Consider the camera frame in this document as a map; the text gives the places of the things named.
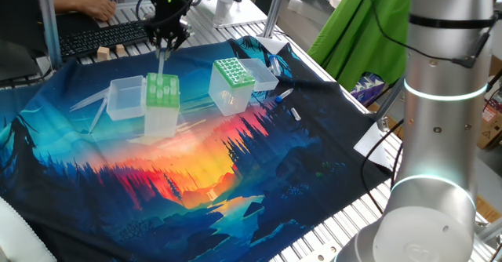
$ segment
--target black keyboard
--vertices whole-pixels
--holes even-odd
[[[116,45],[131,45],[148,40],[147,32],[141,22],[134,21],[103,27],[98,31],[84,31],[60,37],[61,57],[82,57],[96,54],[100,46],[115,49]]]

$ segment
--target green cloth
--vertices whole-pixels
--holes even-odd
[[[385,33],[406,42],[410,0],[374,0],[374,4]],[[366,72],[391,84],[406,67],[406,49],[380,33],[370,0],[342,0],[308,54],[347,90]]]

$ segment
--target clear plastic container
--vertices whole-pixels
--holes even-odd
[[[144,135],[173,137],[180,113],[180,80],[175,75],[147,76]]]
[[[255,82],[237,58],[217,60],[213,64],[209,95],[224,116],[235,115],[246,110]]]
[[[279,80],[267,69],[267,66],[260,59],[241,59],[241,63],[256,79],[253,88],[254,91],[274,90],[279,83]]]
[[[143,116],[146,82],[143,76],[120,78],[110,82],[107,113],[113,121]]]

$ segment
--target person's hand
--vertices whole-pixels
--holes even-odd
[[[117,4],[110,0],[78,0],[78,11],[102,21],[108,21],[115,15]]]

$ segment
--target computer monitor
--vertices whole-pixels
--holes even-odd
[[[0,0],[0,81],[40,72],[33,53],[46,53],[38,0]]]

